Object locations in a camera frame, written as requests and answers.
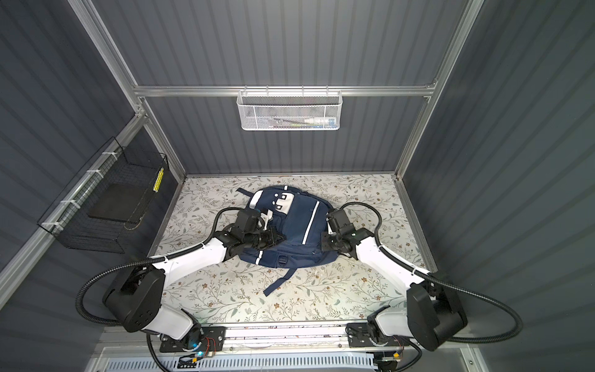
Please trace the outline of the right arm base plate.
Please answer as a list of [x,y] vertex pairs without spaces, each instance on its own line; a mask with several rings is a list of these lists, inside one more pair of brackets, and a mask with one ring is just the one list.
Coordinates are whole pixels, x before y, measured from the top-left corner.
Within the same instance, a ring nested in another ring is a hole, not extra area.
[[408,346],[408,340],[399,336],[384,335],[373,323],[351,322],[346,324],[345,332],[352,348],[358,347],[393,347],[401,349]]

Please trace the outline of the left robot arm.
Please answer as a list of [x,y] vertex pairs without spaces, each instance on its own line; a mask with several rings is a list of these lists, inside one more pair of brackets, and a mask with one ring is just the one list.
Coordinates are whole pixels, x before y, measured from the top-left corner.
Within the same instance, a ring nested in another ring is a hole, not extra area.
[[104,305],[116,323],[129,333],[163,334],[171,339],[200,339],[200,324],[188,312],[164,305],[163,291],[176,281],[212,265],[223,263],[245,250],[263,252],[286,240],[264,215],[253,209],[234,209],[236,221],[225,229],[216,229],[220,215],[205,242],[155,256],[151,263],[138,263],[118,270],[104,295]]

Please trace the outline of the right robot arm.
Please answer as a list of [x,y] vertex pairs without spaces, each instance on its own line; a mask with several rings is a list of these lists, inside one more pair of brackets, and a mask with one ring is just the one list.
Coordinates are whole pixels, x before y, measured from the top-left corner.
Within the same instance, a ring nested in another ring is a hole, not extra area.
[[385,305],[368,317],[370,339],[383,343],[392,336],[415,339],[434,351],[463,330],[468,320],[458,294],[421,277],[430,275],[377,242],[368,229],[356,229],[347,213],[334,209],[326,216],[328,231],[322,247],[346,254],[372,268],[406,297],[405,308]]

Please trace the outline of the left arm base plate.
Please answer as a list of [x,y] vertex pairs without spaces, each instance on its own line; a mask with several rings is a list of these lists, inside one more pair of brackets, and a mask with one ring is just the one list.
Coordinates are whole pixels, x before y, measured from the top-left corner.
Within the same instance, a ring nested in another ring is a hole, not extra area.
[[188,336],[181,340],[161,337],[159,351],[161,353],[202,352],[216,353],[223,350],[227,328],[224,326],[206,326],[200,330],[192,329]]

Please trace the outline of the navy blue student backpack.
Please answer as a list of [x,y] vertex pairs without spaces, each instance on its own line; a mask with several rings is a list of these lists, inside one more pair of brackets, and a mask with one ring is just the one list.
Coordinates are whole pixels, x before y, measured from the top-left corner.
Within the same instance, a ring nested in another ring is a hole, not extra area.
[[271,210],[274,217],[268,224],[286,236],[286,240],[270,249],[246,247],[240,259],[266,268],[285,269],[285,276],[263,290],[266,296],[291,279],[300,268],[330,264],[338,258],[336,252],[322,251],[322,232],[327,231],[326,215],[333,206],[316,195],[292,186],[269,186],[256,192],[238,188],[249,197],[247,207],[259,213]]

